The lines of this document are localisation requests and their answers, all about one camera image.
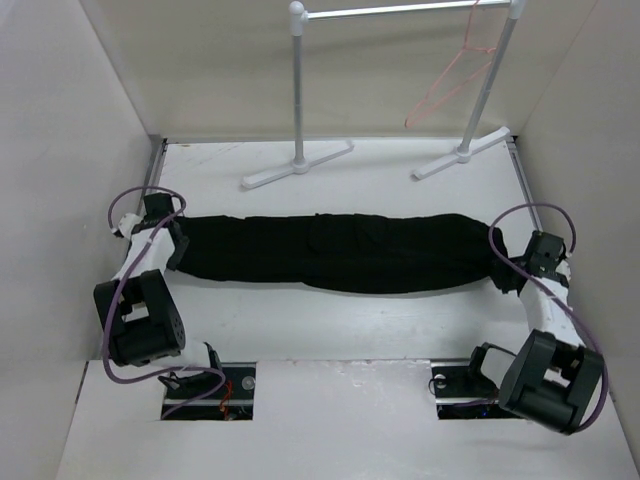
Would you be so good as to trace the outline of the white metal clothes rack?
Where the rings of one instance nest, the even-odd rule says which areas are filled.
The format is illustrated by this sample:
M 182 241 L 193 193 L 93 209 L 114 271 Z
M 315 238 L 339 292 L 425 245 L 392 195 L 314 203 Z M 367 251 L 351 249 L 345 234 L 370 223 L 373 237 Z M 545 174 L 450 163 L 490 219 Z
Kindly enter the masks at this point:
M 498 120 L 483 125 L 481 119 L 525 10 L 523 1 L 479 1 L 473 43 L 497 46 L 491 65 L 433 115 L 404 127 L 407 113 L 460 49 L 474 2 L 357 2 L 355 7 L 342 1 L 290 2 L 292 128 L 286 138 L 293 150 L 283 163 L 243 177 L 241 188 L 253 190 L 307 174 L 349 156 L 364 137 L 416 133 L 446 106 L 451 109 L 430 127 L 440 135 L 449 133 L 450 142 L 432 159 L 420 159 L 411 179 L 425 180 L 462 166 L 508 142 L 512 132 L 507 126 Z M 446 87 L 486 60 L 466 60 Z

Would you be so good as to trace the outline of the pink wire hanger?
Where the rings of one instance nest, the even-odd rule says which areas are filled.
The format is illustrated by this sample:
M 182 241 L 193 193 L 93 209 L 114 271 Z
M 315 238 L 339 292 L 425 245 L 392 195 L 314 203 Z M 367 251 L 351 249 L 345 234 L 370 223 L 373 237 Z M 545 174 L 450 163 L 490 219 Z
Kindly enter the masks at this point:
M 472 28 L 479 4 L 479 1 L 475 1 L 472 4 L 460 49 L 441 74 L 429 86 L 422 99 L 407 113 L 404 120 L 404 127 L 406 129 L 415 127 L 420 121 L 433 115 L 491 65 L 497 46 L 481 46 L 473 43 Z M 479 64 L 475 70 L 471 71 L 458 84 L 446 87 L 446 83 L 453 78 L 454 74 L 461 73 L 459 67 L 463 65 L 466 60 L 472 60 L 474 57 L 480 59 L 487 58 L 487 60 Z

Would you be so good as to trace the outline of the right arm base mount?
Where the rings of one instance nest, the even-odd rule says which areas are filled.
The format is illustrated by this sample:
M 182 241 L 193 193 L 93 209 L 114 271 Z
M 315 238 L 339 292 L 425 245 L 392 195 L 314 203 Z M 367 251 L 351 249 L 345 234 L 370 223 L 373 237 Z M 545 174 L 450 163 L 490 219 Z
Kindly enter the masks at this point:
M 497 387 L 474 376 L 468 359 L 435 360 L 430 368 L 427 387 L 439 420 L 520 419 L 499 406 Z

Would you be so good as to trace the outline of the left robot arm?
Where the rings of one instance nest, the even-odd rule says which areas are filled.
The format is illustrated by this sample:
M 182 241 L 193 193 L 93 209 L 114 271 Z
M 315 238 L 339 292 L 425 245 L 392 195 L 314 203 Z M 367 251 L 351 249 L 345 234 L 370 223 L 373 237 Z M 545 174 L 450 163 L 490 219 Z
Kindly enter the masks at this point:
M 93 299 L 102 327 L 101 361 L 106 376 L 119 385 L 157 378 L 176 390 L 187 381 L 196 396 L 189 404 L 214 398 L 226 384 L 216 352 L 205 344 L 207 360 L 183 360 L 138 377 L 122 377 L 115 367 L 145 367 L 176 359 L 185 352 L 184 323 L 166 283 L 189 244 L 178 225 L 185 198 L 165 187 L 132 187 L 118 194 L 107 210 L 110 233 L 128 242 L 122 266 L 94 287 Z

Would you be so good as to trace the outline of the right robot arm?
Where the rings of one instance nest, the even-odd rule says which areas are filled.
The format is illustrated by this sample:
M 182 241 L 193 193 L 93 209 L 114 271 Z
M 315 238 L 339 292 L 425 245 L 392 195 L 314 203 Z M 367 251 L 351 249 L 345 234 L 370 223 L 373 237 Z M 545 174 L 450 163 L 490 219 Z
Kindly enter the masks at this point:
M 567 305 L 570 270 L 562 238 L 535 231 L 524 254 L 494 262 L 491 279 L 502 293 L 514 292 L 526 313 L 529 335 L 513 353 L 485 342 L 471 354 L 464 384 L 517 417 L 571 435 L 581 423 L 604 359 L 581 338 Z

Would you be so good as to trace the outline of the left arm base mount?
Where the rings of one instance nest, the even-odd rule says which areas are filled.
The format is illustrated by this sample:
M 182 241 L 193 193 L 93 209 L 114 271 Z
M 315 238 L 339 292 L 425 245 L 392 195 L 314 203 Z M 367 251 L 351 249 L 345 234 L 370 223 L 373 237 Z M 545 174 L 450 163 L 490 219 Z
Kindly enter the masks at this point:
M 207 397 L 194 397 L 218 385 L 220 377 L 208 372 L 170 374 L 160 418 L 166 421 L 248 421 L 253 419 L 256 363 L 222 363 L 225 383 Z

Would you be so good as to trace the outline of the black trousers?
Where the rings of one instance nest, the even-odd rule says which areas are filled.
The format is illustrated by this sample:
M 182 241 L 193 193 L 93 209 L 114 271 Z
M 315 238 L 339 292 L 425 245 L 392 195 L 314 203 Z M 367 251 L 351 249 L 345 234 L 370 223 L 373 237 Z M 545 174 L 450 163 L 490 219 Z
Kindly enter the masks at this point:
M 500 230 L 461 214 L 180 217 L 189 245 L 178 271 L 206 280 L 302 283 L 404 294 L 464 286 L 500 269 Z

